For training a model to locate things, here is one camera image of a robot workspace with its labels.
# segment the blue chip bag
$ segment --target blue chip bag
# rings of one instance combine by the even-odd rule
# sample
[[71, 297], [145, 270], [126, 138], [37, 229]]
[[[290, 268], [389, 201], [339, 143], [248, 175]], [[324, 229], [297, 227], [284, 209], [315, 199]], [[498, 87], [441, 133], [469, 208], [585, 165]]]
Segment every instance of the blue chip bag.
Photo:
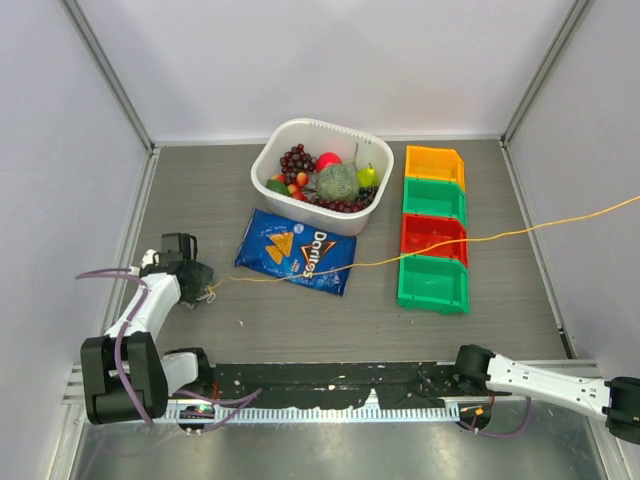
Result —
[[344, 295], [351, 269], [312, 275], [353, 263], [357, 240], [253, 209], [235, 266], [282, 278], [305, 287]]

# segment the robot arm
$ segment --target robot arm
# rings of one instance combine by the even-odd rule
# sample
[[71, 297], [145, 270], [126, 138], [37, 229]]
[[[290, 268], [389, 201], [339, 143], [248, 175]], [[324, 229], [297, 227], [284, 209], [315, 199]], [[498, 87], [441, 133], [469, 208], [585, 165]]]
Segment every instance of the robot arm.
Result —
[[[200, 348], [170, 352], [160, 359], [155, 341], [171, 308], [180, 303], [194, 309], [213, 269], [196, 261], [195, 237], [176, 233], [162, 236], [161, 252], [149, 250], [141, 268], [131, 269], [146, 284], [140, 285], [118, 321], [102, 337], [88, 338], [80, 350], [85, 404], [94, 424], [139, 420], [140, 415], [122, 386], [115, 366], [116, 338], [125, 323], [123, 366], [129, 381], [151, 418], [162, 416], [167, 401], [180, 387], [212, 383], [212, 372]], [[146, 298], [133, 318], [136, 304]]]
[[487, 390], [534, 397], [605, 422], [610, 433], [640, 444], [640, 380], [580, 378], [530, 367], [477, 345], [460, 347], [453, 369], [469, 395]]

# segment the red storage bin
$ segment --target red storage bin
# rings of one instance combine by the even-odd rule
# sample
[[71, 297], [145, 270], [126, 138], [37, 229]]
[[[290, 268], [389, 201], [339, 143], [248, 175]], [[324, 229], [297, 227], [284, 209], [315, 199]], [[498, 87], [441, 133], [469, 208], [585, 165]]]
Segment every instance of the red storage bin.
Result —
[[[402, 253], [417, 252], [436, 243], [461, 238], [467, 238], [467, 231], [455, 218], [410, 213], [402, 215]], [[469, 267], [467, 242], [443, 245], [421, 255], [455, 258]]]

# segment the red ball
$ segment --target red ball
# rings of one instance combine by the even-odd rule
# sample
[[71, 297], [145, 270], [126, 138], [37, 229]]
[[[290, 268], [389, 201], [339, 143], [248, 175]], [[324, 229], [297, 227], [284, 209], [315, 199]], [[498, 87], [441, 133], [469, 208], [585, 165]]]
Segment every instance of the red ball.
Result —
[[323, 153], [318, 157], [318, 161], [316, 162], [316, 172], [320, 173], [323, 169], [328, 167], [329, 165], [342, 163], [340, 157], [335, 153], [327, 152]]

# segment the green storage bin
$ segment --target green storage bin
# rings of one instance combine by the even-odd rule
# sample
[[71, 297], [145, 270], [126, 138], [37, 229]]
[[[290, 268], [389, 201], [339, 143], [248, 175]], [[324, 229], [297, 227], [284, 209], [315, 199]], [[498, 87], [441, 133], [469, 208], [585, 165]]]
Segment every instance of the green storage bin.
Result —
[[469, 272], [451, 258], [415, 255], [400, 260], [398, 305], [443, 315], [469, 313]]
[[457, 218], [467, 226], [467, 198], [455, 182], [405, 177], [404, 213]]

